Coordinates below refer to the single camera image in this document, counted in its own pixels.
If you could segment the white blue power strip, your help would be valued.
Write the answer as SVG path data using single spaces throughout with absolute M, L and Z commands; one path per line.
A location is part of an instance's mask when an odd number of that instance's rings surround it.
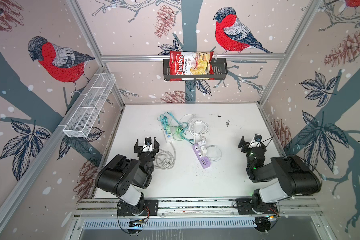
M 166 142 L 167 143 L 172 143 L 174 141 L 174 138 L 173 138 L 173 134 L 172 134 L 172 131 L 171 131 L 171 127 L 170 127 L 170 125 L 168 123 L 168 119 L 167 118 L 161 119 L 161 123 L 162 123 L 162 127 L 163 127 Z

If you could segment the green plug adapter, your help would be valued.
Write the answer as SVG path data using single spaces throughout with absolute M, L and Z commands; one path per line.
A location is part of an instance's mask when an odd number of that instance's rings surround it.
M 171 128 L 169 126 L 165 127 L 165 133 L 166 133 L 166 135 L 171 135 L 172 134 Z

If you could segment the teal plug adapter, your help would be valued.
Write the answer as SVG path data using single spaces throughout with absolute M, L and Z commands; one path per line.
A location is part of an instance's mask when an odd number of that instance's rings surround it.
M 164 128 L 166 128 L 168 125 L 169 125 L 169 122 L 168 122 L 168 118 L 164 117 L 164 118 L 161 118 L 161 124 Z

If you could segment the pale lilac charger adapter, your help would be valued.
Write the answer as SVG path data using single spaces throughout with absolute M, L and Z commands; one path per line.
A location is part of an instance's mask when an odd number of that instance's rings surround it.
M 205 146 L 207 144 L 206 142 L 206 138 L 202 137 L 199 141 L 198 141 L 198 146 Z

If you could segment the purple power strip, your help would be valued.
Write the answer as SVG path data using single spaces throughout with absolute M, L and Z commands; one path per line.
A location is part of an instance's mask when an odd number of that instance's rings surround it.
M 211 166 L 210 159 L 207 156 L 203 155 L 200 146 L 198 144 L 195 144 L 192 146 L 192 148 L 202 168 L 203 169 L 209 168 Z

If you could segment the white charger adapter with cable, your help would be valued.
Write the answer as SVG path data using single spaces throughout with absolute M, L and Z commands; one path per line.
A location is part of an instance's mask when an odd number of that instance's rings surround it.
M 201 146 L 201 153 L 203 157 L 206 157 L 211 162 L 217 162 L 222 158 L 222 151 L 218 146 Z

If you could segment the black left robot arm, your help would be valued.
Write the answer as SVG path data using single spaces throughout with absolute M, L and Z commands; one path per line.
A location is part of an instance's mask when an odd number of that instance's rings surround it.
M 150 185 L 159 147 L 160 144 L 155 138 L 145 138 L 143 146 L 139 146 L 137 141 L 134 145 L 134 153 L 138 155 L 138 159 L 116 155 L 97 174 L 96 188 L 116 196 L 135 212 L 142 212 L 145 197 L 136 188 L 147 189 Z

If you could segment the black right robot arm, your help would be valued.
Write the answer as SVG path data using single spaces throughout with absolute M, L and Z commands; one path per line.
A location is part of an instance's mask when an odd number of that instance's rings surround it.
M 271 162 L 265 164 L 267 149 L 261 135 L 255 135 L 251 142 L 242 137 L 238 148 L 246 154 L 246 172 L 253 183 L 277 180 L 265 188 L 254 190 L 250 205 L 255 212 L 265 212 L 280 200 L 321 190 L 319 178 L 298 156 L 272 157 Z

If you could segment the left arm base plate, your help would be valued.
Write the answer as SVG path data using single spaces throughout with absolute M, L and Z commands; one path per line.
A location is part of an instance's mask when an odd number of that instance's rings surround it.
M 118 215 L 119 217 L 156 216 L 158 214 L 158 208 L 158 200 L 139 201 L 136 206 L 130 205 L 127 202 L 120 200 L 118 203 Z

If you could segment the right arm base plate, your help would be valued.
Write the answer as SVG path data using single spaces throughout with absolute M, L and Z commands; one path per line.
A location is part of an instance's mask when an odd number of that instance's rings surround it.
M 239 215 L 278 215 L 279 209 L 275 203 L 253 201 L 251 198 L 236 199 L 233 208 Z

